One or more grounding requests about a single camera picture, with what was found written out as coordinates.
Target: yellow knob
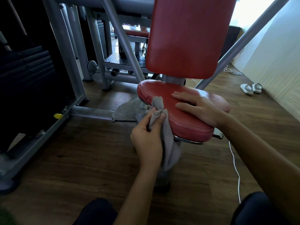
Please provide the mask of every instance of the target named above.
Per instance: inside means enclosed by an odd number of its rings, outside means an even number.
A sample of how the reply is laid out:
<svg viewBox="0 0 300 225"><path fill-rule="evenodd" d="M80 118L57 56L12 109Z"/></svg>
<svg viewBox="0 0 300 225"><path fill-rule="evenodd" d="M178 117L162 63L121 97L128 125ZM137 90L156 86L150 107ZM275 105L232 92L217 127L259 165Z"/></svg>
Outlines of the yellow knob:
<svg viewBox="0 0 300 225"><path fill-rule="evenodd" d="M55 117L56 119L61 119L61 118L62 118L62 114L55 114L54 117Z"/></svg>

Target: person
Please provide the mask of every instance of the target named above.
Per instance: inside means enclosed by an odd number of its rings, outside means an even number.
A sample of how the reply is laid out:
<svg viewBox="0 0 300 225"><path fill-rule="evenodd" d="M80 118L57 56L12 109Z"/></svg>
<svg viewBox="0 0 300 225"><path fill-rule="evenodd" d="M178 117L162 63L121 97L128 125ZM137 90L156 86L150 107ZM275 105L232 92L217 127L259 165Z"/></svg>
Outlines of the person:
<svg viewBox="0 0 300 225"><path fill-rule="evenodd" d="M184 101L176 104L178 109L224 133L264 191L248 195L234 212L231 224L300 224L300 169L208 99L179 92L172 96ZM161 114L148 132L152 112L133 128L130 136L140 169L119 213L106 199L96 199L83 208L74 225L147 223L163 155L160 129L165 119Z"/></svg>

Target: towel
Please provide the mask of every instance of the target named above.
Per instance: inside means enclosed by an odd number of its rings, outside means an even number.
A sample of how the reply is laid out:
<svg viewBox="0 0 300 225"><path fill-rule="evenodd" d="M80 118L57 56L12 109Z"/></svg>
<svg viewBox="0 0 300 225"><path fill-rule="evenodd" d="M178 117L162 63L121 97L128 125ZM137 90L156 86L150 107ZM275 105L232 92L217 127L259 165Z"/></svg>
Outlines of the towel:
<svg viewBox="0 0 300 225"><path fill-rule="evenodd" d="M151 108L156 108L157 110L152 114L150 122L149 122L149 129L152 129L152 126L157 118L159 118L161 113L166 114L166 118L163 122L162 131L161 131L161 138L163 143L163 160L162 160L162 169L169 170L171 169L180 159L181 157L181 148L180 142L174 141L174 136L170 127L169 123L169 115L168 111L163 108L163 98L155 96L152 99L152 106L149 105L149 109L146 110L148 113Z"/></svg>

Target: slippers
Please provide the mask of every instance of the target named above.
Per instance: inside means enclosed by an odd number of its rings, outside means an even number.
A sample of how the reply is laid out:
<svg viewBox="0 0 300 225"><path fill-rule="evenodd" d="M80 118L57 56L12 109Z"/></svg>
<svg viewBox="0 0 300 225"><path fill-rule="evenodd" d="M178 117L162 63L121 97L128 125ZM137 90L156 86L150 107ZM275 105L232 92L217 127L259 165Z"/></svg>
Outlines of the slippers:
<svg viewBox="0 0 300 225"><path fill-rule="evenodd" d="M260 94L262 92L262 89L263 89L263 87L259 83L255 83L255 84L252 85L253 92L255 92L257 94Z"/></svg>
<svg viewBox="0 0 300 225"><path fill-rule="evenodd" d="M249 84L242 84L241 89L243 92L245 92L247 95L253 95L252 86Z"/></svg>

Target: green object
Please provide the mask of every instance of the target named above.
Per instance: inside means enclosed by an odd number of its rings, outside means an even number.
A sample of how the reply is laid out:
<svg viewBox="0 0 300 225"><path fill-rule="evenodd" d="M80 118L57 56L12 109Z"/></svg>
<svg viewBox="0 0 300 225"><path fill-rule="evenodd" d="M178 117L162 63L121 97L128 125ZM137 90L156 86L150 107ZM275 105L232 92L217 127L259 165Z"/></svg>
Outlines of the green object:
<svg viewBox="0 0 300 225"><path fill-rule="evenodd" d="M0 225L17 225L13 215L5 208L0 208Z"/></svg>

